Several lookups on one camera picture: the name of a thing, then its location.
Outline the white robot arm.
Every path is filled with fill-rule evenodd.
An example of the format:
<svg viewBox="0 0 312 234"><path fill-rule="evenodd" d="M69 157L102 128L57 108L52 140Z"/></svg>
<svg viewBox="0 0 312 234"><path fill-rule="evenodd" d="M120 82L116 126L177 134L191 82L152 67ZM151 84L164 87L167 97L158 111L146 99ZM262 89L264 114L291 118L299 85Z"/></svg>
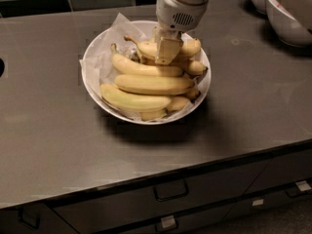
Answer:
<svg viewBox="0 0 312 234"><path fill-rule="evenodd" d="M312 0L277 0L304 28L312 29ZM169 64L177 56L180 34L197 27L209 0L157 0L156 62Z"/></svg>

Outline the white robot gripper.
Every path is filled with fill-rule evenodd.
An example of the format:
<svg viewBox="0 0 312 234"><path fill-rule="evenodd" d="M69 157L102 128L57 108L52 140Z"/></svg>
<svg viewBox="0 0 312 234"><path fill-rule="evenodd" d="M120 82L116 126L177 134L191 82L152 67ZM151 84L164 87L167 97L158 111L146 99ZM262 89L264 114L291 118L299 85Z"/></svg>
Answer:
<svg viewBox="0 0 312 234"><path fill-rule="evenodd" d="M153 28L157 64L169 65L183 45L181 40L169 38L167 30L187 32L194 29L206 12L208 3L209 0L157 0L156 16L161 25Z"/></svg>

